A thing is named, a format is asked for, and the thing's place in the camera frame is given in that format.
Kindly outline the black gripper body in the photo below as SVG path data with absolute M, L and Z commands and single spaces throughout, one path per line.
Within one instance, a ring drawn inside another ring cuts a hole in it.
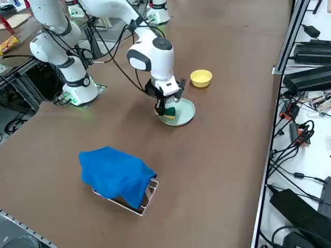
M 163 92 L 157 88 L 155 88 L 153 85 L 152 85 L 152 80 L 150 79 L 146 85 L 145 85 L 145 89 L 144 89 L 144 92 L 150 96 L 150 97 L 153 97 L 155 99 L 164 99 L 164 100 L 167 100 L 167 99 L 172 99 L 173 100 L 180 100 L 181 97 L 182 97 L 182 94 L 184 92 L 184 89 L 185 89 L 185 85 L 186 85 L 186 79 L 181 79 L 180 81 L 176 81 L 178 87 L 179 87 L 179 90 L 178 92 L 176 93 L 173 93 L 169 96 L 164 96 L 163 95 Z

